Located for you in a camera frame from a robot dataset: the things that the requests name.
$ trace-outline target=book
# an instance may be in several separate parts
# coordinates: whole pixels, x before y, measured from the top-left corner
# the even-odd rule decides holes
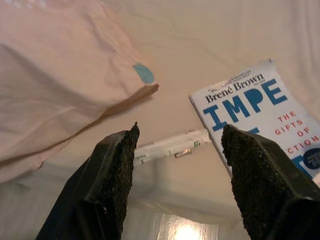
[[[309,178],[320,172],[320,125],[290,94],[272,59],[189,99],[230,174],[221,145],[227,123],[275,141]]]

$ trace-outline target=pillowcase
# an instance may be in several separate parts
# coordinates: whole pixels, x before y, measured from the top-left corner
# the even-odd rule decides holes
[[[81,129],[157,89],[102,2],[0,1],[0,182],[40,167]]]

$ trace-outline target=bright light spot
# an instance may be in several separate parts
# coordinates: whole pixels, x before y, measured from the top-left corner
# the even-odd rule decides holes
[[[202,240],[202,238],[193,227],[181,226],[176,231],[175,240]]]

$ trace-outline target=white fabric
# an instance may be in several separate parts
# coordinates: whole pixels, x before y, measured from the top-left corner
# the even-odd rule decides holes
[[[320,122],[319,0],[106,2],[150,59],[161,88],[151,101],[75,137],[20,183],[36,186],[39,181],[31,182],[32,178],[52,165],[76,169],[98,141],[129,129],[136,120],[139,143],[201,129],[189,94],[269,57],[297,101]],[[211,144],[192,155],[137,166],[133,203],[205,223],[241,222],[230,177]]]

